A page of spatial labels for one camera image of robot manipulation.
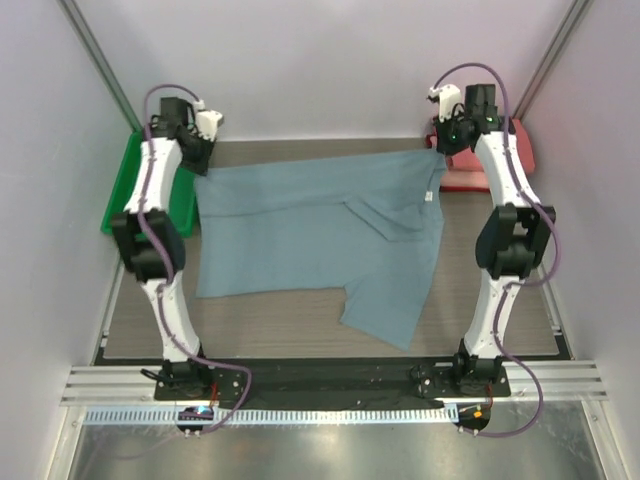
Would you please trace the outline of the blue grey t shirt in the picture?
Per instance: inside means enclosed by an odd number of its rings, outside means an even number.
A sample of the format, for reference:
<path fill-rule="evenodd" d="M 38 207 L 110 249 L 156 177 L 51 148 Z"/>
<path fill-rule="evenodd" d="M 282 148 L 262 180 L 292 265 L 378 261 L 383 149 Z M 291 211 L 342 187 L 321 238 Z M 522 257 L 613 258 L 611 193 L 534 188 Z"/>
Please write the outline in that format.
<path fill-rule="evenodd" d="M 341 288 L 341 321 L 407 349 L 444 229 L 429 149 L 213 168 L 197 179 L 197 293 Z"/>

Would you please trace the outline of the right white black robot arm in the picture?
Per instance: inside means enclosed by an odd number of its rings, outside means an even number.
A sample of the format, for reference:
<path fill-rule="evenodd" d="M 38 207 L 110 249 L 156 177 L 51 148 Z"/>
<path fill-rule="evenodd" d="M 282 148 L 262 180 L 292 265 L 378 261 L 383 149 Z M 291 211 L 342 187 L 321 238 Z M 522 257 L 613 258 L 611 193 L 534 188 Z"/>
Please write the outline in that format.
<path fill-rule="evenodd" d="M 446 376 L 466 396 L 501 383 L 511 310 L 541 263 L 556 218 L 554 208 L 542 205 L 529 185 L 515 126 L 499 115 L 495 94 L 493 84 L 465 90 L 447 84 L 432 87 L 428 96 L 438 106 L 433 120 L 437 151 L 452 157 L 471 150 L 483 167 L 493 202 L 475 244 L 481 286 L 474 316 Z"/>

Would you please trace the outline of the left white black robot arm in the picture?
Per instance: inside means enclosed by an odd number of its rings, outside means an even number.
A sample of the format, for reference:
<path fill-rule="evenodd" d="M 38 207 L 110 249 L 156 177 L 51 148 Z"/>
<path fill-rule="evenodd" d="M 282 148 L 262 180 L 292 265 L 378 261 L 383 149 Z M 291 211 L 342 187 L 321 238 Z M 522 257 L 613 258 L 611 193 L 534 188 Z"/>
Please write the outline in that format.
<path fill-rule="evenodd" d="M 132 193 L 110 218 L 120 258 L 145 293 L 160 332 L 161 365 L 142 372 L 155 382 L 159 399 L 198 400 L 213 385 L 183 290 L 186 247 L 169 209 L 179 170 L 205 174 L 222 121 L 197 95 L 161 98 L 143 130 Z"/>

